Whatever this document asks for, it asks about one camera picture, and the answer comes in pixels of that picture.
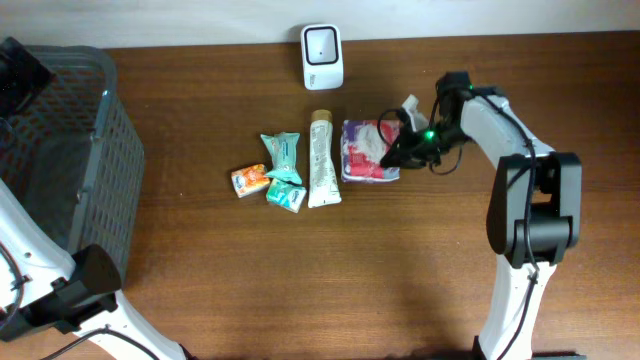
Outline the red purple tissue pack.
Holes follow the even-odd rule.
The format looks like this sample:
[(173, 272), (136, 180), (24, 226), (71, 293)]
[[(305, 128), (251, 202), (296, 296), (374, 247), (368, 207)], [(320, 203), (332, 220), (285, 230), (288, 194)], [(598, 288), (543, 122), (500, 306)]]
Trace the red purple tissue pack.
[(399, 134), (398, 120), (383, 121), (377, 127), (376, 120), (345, 120), (341, 135), (341, 178), (345, 183), (390, 183), (400, 178), (398, 167), (384, 168), (381, 159)]

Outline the white cream tube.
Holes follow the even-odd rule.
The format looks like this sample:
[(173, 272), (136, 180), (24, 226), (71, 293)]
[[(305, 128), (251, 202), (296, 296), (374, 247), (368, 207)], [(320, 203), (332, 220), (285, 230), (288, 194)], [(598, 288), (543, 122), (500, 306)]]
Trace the white cream tube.
[(331, 158), (332, 135), (331, 112), (325, 109), (313, 111), (310, 126), (309, 208), (334, 205), (342, 200)]

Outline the green wet wipes pack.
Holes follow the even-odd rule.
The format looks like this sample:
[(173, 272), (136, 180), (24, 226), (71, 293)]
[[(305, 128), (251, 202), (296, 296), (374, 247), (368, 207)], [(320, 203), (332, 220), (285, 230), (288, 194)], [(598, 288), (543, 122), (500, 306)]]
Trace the green wet wipes pack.
[(261, 134), (272, 160), (272, 169), (266, 173), (268, 178), (301, 185), (302, 179), (297, 171), (297, 144), (299, 133), (282, 132), (273, 136)]

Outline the small green tissue packet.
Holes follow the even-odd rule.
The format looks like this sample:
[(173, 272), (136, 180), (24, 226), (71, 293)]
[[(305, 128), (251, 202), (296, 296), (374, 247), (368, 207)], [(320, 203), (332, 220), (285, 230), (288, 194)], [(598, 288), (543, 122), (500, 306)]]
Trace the small green tissue packet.
[(307, 190), (303, 186), (273, 179), (266, 193), (266, 199), (270, 204), (298, 213), (306, 194)]

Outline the orange tissue packet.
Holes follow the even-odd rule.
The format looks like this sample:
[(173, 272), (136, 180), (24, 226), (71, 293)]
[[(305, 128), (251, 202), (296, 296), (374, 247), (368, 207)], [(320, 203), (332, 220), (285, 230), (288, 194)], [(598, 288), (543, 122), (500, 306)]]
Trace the orange tissue packet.
[(270, 186), (264, 164), (248, 166), (231, 173), (231, 181), (239, 198), (262, 191)]

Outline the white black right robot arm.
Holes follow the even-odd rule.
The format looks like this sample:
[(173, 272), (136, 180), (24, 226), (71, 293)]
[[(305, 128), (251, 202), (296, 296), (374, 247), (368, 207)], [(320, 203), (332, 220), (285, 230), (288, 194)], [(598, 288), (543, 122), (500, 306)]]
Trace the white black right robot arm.
[(477, 144), (495, 169), (486, 231), (496, 255), (489, 314), (466, 359), (532, 359), (532, 335), (546, 287), (580, 234), (582, 164), (537, 138), (497, 86), (466, 72), (435, 85), (429, 116), (410, 95), (392, 109), (399, 135), (387, 140), (383, 168), (435, 172), (452, 148)]

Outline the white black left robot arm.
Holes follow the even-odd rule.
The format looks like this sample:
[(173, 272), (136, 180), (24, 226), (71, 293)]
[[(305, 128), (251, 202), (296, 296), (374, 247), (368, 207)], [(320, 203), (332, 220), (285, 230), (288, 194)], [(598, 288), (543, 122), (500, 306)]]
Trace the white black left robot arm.
[(185, 359), (123, 292), (145, 159), (116, 90), (102, 50), (1, 44), (1, 338)]

